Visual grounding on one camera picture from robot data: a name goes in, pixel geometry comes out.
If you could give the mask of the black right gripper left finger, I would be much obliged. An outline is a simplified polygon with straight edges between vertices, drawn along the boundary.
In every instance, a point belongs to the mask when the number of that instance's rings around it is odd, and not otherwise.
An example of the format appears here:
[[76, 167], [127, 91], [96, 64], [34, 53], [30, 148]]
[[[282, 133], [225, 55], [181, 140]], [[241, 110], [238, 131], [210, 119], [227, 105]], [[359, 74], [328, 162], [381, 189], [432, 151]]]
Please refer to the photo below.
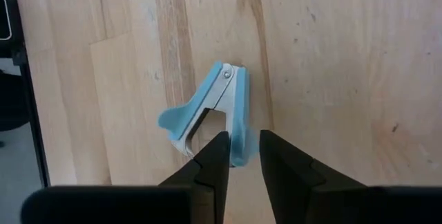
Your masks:
[[158, 185], [40, 189], [23, 203], [21, 224], [222, 224], [229, 152], [222, 131]]

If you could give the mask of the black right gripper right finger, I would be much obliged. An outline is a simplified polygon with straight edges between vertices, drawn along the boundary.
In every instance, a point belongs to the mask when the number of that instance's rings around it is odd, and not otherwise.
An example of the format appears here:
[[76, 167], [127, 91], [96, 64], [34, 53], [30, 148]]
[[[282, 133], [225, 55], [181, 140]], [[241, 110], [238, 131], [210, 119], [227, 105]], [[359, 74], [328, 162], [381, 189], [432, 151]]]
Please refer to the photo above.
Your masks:
[[260, 161], [277, 224], [442, 224], [442, 187], [367, 186], [269, 130]]

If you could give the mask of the light blue staple remover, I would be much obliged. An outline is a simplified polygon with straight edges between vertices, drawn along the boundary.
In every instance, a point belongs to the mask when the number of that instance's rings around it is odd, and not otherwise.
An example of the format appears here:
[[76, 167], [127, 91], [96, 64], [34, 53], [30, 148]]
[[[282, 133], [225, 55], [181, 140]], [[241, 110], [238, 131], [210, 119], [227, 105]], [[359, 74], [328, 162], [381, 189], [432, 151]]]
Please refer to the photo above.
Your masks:
[[166, 129], [172, 145], [185, 156], [194, 157], [191, 140], [209, 111], [226, 115], [230, 165], [245, 166], [258, 152], [256, 136], [249, 126], [250, 76], [245, 67], [216, 62], [191, 99], [163, 111], [159, 127]]

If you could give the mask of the black metal table frame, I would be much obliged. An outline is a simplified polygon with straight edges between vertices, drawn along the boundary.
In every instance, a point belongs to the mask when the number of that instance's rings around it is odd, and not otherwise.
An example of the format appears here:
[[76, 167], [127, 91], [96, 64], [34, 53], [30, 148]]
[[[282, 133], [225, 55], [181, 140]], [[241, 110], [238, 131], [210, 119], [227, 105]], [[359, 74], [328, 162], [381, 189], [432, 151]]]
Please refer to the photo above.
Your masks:
[[43, 187], [49, 187], [50, 179], [18, 0], [0, 0], [0, 59], [5, 58], [10, 58], [13, 64], [19, 67], [39, 179]]

